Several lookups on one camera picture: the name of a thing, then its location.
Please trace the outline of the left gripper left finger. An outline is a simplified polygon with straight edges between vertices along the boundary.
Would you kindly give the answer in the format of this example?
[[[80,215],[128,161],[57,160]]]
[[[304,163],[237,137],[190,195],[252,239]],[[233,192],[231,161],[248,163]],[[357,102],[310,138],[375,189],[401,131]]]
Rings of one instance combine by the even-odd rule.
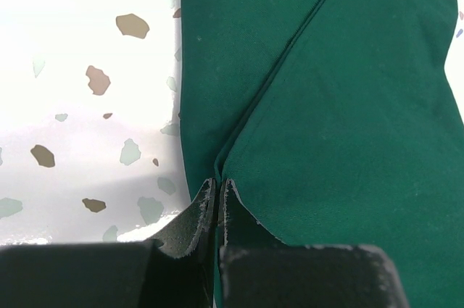
[[[1,247],[2,307],[212,307],[215,181],[142,241]]]

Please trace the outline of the dark green surgical cloth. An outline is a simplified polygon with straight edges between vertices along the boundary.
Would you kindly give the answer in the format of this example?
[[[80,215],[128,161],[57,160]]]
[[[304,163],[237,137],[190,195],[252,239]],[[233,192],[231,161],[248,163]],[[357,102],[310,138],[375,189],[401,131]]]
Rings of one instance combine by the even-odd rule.
[[[463,305],[457,0],[181,0],[180,134],[292,245],[374,244],[413,307]]]

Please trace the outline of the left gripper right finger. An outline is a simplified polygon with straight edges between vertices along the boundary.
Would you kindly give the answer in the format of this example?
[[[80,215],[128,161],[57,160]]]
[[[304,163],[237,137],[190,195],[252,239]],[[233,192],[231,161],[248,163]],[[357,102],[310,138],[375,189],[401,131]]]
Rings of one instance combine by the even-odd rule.
[[[217,265],[224,307],[408,307],[393,261],[371,245],[286,245],[223,182]]]

